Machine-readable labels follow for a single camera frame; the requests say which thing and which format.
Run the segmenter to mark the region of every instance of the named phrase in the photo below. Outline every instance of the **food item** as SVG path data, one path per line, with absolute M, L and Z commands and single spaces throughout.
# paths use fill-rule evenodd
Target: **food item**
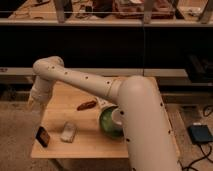
M 95 100 L 82 103 L 80 106 L 77 107 L 77 110 L 85 110 L 85 109 L 91 109 L 95 107 L 97 102 Z
M 61 141 L 72 143 L 76 133 L 76 129 L 77 128 L 75 124 L 66 122 L 61 134 Z

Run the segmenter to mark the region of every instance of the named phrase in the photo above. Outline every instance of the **green bowl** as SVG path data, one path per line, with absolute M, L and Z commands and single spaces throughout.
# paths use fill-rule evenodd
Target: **green bowl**
M 112 112 L 117 106 L 106 108 L 99 117 L 99 124 L 101 130 L 110 138 L 117 139 L 123 137 L 123 130 L 118 129 L 112 121 Z

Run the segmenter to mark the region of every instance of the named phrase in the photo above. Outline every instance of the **wooden surface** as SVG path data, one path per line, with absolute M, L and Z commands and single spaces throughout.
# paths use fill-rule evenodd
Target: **wooden surface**
M 155 79 L 150 79 L 157 86 Z M 49 146 L 43 148 L 35 140 L 31 157 L 127 158 L 128 153 L 124 139 L 112 140 L 101 132 L 98 122 L 101 111 L 98 105 L 93 109 L 76 110 L 80 104 L 94 99 L 94 96 L 86 92 L 57 82 L 54 86 L 53 97 L 44 112 L 41 122 L 41 125 L 50 134 Z M 64 123 L 67 121 L 75 123 L 77 126 L 73 143 L 64 143 L 60 140 Z M 180 156 L 175 137 L 173 140 L 177 155 Z

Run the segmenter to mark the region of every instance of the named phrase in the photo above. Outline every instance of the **black device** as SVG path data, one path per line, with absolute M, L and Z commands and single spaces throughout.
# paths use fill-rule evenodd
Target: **black device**
M 213 136 L 207 125 L 191 125 L 188 133 L 193 144 L 206 144 L 213 141 Z
M 47 147 L 50 141 L 50 136 L 44 127 L 40 126 L 36 134 L 36 139 L 43 147 Z

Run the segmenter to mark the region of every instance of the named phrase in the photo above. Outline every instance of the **small white object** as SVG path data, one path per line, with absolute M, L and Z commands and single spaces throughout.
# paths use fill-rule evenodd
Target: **small white object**
M 64 130 L 61 134 L 61 141 L 71 143 L 73 142 L 76 133 L 76 125 L 70 122 L 66 122 Z

